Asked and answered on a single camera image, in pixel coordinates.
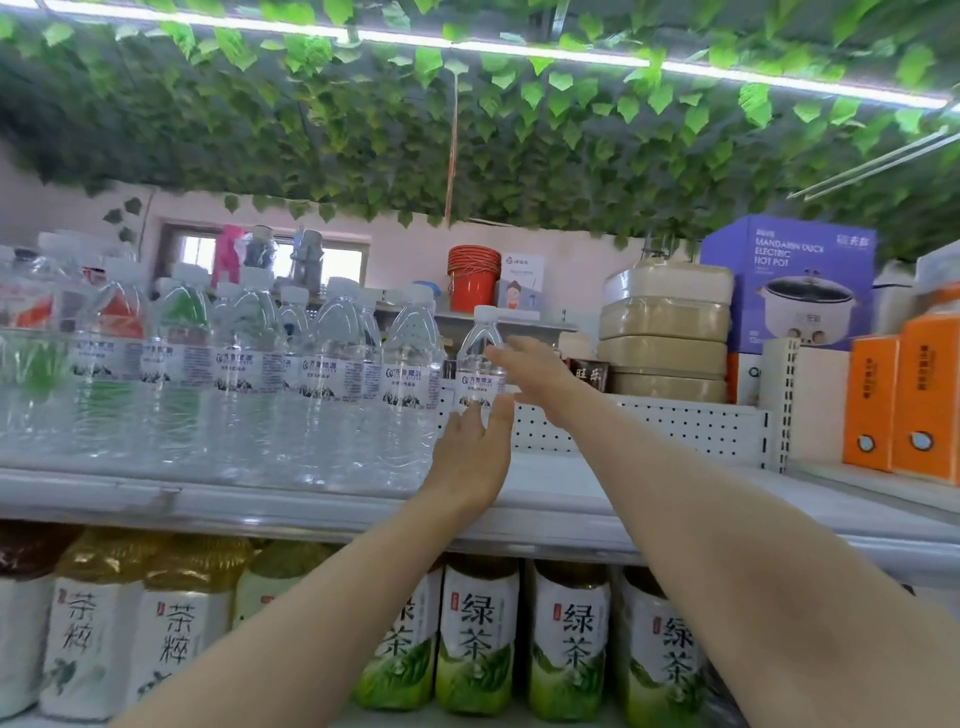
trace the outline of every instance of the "pink wall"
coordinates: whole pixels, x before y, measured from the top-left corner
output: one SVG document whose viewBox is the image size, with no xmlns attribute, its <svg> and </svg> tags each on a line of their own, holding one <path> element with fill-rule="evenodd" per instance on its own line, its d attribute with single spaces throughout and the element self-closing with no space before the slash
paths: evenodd
<svg viewBox="0 0 960 728">
<path fill-rule="evenodd" d="M 108 210 L 121 206 L 131 196 L 144 206 L 150 191 L 144 187 L 118 184 L 114 190 L 88 198 L 82 190 L 44 186 L 39 180 L 16 170 L 6 150 L 0 148 L 0 234 L 5 242 L 32 246 L 36 234 L 64 228 L 113 239 L 115 230 L 104 222 Z M 423 215 L 414 215 L 406 230 L 394 216 L 380 216 L 371 223 L 337 216 L 325 223 L 318 214 L 294 221 L 286 210 L 253 209 L 249 197 L 232 215 L 224 207 L 223 195 L 191 192 L 174 195 L 157 192 L 147 221 L 142 258 L 153 262 L 162 225 L 167 222 L 220 226 L 269 225 L 275 230 L 293 231 L 298 224 L 334 237 L 369 243 L 367 285 L 392 288 L 417 279 L 446 284 L 446 253 L 454 245 L 485 245 L 501 253 L 543 255 L 544 306 L 546 319 L 567 320 L 595 333 L 602 304 L 604 278 L 623 270 L 640 257 L 640 241 L 631 240 L 623 252 L 610 238 L 592 239 L 586 232 L 528 231 L 473 223 L 458 223 L 451 229 L 432 228 Z"/>
</svg>

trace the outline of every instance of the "red bucket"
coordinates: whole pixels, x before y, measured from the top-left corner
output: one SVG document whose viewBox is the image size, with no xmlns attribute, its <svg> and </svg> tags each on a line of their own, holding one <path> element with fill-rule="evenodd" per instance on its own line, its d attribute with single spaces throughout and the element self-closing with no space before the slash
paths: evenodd
<svg viewBox="0 0 960 728">
<path fill-rule="evenodd" d="M 480 245 L 451 248 L 446 260 L 450 276 L 450 310 L 473 313 L 478 305 L 494 305 L 500 278 L 500 253 Z"/>
</svg>

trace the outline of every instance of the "hand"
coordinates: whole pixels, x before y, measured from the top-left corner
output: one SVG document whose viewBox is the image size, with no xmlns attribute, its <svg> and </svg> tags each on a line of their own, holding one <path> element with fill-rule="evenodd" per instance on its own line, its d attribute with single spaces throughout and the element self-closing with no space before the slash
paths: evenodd
<svg viewBox="0 0 960 728">
<path fill-rule="evenodd" d="M 596 392 L 574 376 L 550 347 L 529 336 L 511 336 L 506 347 L 487 347 L 484 354 L 507 370 L 507 381 L 520 388 L 516 401 L 541 407 L 557 427 L 565 427 L 564 417 L 575 409 L 576 398 Z"/>
<path fill-rule="evenodd" d="M 485 430 L 480 405 L 463 415 L 450 413 L 446 432 L 433 448 L 433 465 L 418 497 L 451 498 L 465 522 L 476 521 L 493 505 L 510 468 L 510 436 L 514 430 L 514 398 L 498 395 Z"/>
</svg>

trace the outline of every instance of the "orange package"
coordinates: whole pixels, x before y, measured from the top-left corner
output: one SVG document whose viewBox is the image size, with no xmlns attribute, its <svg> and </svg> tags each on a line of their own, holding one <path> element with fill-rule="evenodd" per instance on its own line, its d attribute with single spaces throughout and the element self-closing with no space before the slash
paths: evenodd
<svg viewBox="0 0 960 728">
<path fill-rule="evenodd" d="M 853 339 L 847 376 L 843 461 L 889 473 L 893 461 L 897 336 Z"/>
<path fill-rule="evenodd" d="M 894 472 L 960 485 L 960 314 L 908 321 L 899 369 Z"/>
</svg>

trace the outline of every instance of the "window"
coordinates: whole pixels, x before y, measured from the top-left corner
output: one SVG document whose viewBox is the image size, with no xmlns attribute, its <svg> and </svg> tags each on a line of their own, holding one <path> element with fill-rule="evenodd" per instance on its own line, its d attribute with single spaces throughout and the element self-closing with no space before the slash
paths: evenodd
<svg viewBox="0 0 960 728">
<path fill-rule="evenodd" d="M 161 237 L 161 255 L 157 260 L 158 276 L 169 275 L 170 264 L 175 261 L 194 263 L 213 272 L 213 253 L 216 247 L 216 229 L 187 228 L 168 225 Z M 274 233 L 276 255 L 274 256 L 274 275 L 278 278 L 290 278 L 294 251 L 294 240 L 290 235 Z M 324 259 L 321 261 L 320 283 L 326 285 L 331 277 L 356 280 L 364 284 L 367 274 L 367 255 L 370 246 L 324 236 Z"/>
</svg>

